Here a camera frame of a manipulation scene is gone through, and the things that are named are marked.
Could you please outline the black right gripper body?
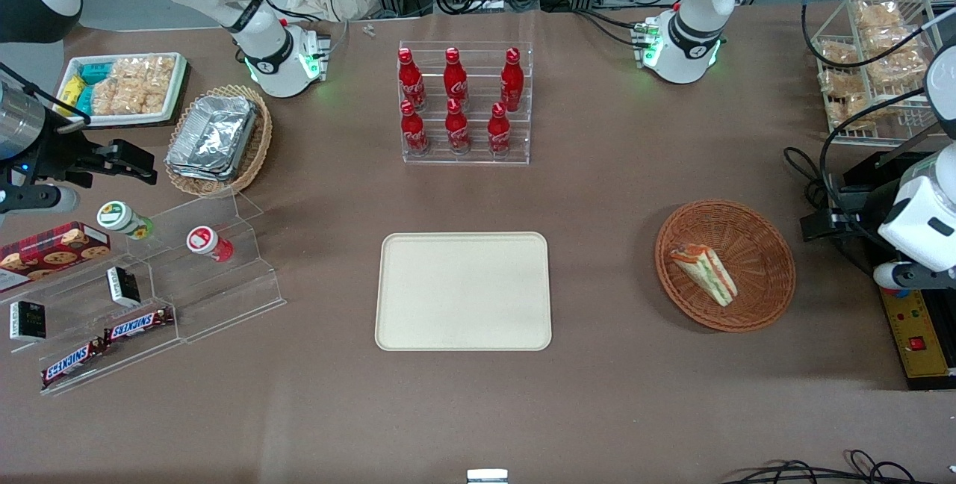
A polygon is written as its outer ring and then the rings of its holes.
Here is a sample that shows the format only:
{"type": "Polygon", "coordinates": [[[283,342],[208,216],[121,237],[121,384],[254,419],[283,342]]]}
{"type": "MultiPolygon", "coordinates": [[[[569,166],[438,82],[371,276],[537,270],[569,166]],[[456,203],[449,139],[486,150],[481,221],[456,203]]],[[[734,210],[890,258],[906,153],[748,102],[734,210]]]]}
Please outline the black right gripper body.
{"type": "Polygon", "coordinates": [[[113,175],[102,145],[91,143],[81,132],[61,134],[48,122],[29,144],[14,146],[2,141],[3,214],[26,211],[72,211],[78,194],[68,187],[90,188],[93,174],[113,175]]]}

